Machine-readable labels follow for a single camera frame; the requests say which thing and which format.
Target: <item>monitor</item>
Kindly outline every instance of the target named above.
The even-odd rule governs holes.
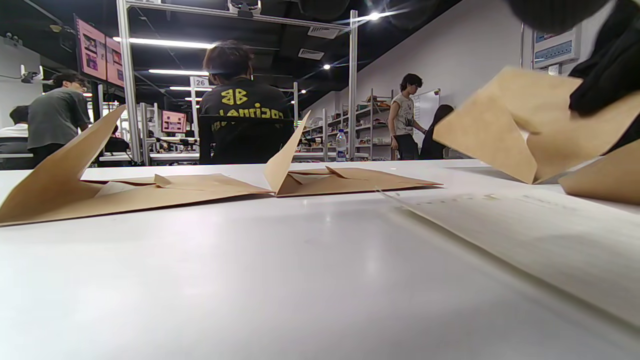
[[[187,114],[173,111],[162,111],[162,132],[182,133],[187,131]]]
[[[124,73],[122,72],[122,48],[120,43],[107,37],[107,81],[124,87]]]
[[[107,49],[105,36],[93,26],[80,20],[76,20],[77,56],[80,72],[91,78],[107,80]]]

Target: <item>white wall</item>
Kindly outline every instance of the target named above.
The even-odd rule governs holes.
[[[595,36],[611,12],[612,3],[583,24],[580,60],[591,54]],[[357,99],[374,93],[397,94],[407,72],[424,79],[422,91],[441,88],[441,104],[460,106],[503,67],[520,66],[521,22],[504,0],[464,0],[397,45],[358,73]],[[531,31],[524,35],[523,68],[531,63]],[[567,74],[573,66],[563,69]],[[328,94],[308,108],[330,106]],[[347,90],[340,93],[348,103]]]
[[[13,47],[0,40],[0,75],[20,77],[20,65],[27,71],[39,71],[40,55],[22,46]],[[23,84],[0,77],[0,127],[13,126],[9,112],[18,105],[29,105],[42,95],[42,85]]]

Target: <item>folded paper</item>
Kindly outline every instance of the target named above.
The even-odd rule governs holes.
[[[640,205],[640,140],[560,179],[567,194]]]
[[[506,68],[441,121],[434,139],[525,183],[544,181],[609,150],[640,113],[634,93],[579,117],[569,96],[580,82]]]
[[[359,168],[289,172],[307,117],[286,146],[266,165],[271,189],[222,174],[160,176],[82,181],[125,106],[108,113],[62,149],[41,162],[0,206],[0,226],[93,217],[230,199],[245,195],[319,195],[418,188],[436,185],[384,172]]]
[[[309,114],[294,135],[268,162],[264,176],[277,197],[326,195],[332,193],[374,192],[442,185],[382,171],[363,168],[334,168],[289,171]]]

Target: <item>water bottle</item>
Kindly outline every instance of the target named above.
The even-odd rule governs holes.
[[[343,129],[338,130],[338,135],[335,137],[335,150],[335,161],[347,161],[347,137],[344,136]]]

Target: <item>chair back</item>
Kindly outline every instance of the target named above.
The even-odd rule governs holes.
[[[258,164],[266,163],[289,141],[293,120],[200,115],[198,128],[201,165]]]

